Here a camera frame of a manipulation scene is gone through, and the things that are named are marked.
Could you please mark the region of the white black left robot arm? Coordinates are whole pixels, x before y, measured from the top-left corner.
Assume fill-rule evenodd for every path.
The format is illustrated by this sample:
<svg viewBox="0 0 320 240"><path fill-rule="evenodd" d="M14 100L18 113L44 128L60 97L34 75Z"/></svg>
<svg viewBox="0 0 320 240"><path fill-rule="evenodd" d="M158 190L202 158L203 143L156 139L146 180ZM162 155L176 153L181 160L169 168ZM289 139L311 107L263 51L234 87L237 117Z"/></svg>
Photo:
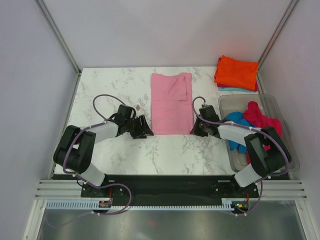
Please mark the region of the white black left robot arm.
<svg viewBox="0 0 320 240"><path fill-rule="evenodd" d="M53 162L61 166L64 173L82 180L95 194L104 197L109 193L110 185L106 182L107 175L92 163L94 147L125 133L134 140L154 135L144 115L130 117L115 113L103 122L85 128L69 125L55 149Z"/></svg>

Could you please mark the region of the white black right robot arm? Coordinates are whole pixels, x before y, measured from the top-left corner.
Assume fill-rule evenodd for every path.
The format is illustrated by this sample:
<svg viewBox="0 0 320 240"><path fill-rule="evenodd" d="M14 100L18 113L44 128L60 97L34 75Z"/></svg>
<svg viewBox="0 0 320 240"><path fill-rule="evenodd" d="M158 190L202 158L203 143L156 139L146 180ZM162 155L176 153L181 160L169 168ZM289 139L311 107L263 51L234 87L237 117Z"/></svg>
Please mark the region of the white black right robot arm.
<svg viewBox="0 0 320 240"><path fill-rule="evenodd" d="M257 198L257 183L290 165L292 158L272 126L256 128L230 120L213 122L197 118L190 131L199 137L215 137L246 147L250 163L229 177L213 182L215 193L222 198Z"/></svg>

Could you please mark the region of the pink t shirt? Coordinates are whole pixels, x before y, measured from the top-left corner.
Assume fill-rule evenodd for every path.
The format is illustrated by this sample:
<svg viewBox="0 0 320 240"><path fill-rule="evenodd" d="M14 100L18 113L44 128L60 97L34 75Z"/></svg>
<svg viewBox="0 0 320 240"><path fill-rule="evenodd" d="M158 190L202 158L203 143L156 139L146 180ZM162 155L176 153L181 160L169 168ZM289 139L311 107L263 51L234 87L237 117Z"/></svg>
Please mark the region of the pink t shirt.
<svg viewBox="0 0 320 240"><path fill-rule="evenodd" d="M194 126L192 74L151 75L151 128L155 135L189 135Z"/></svg>

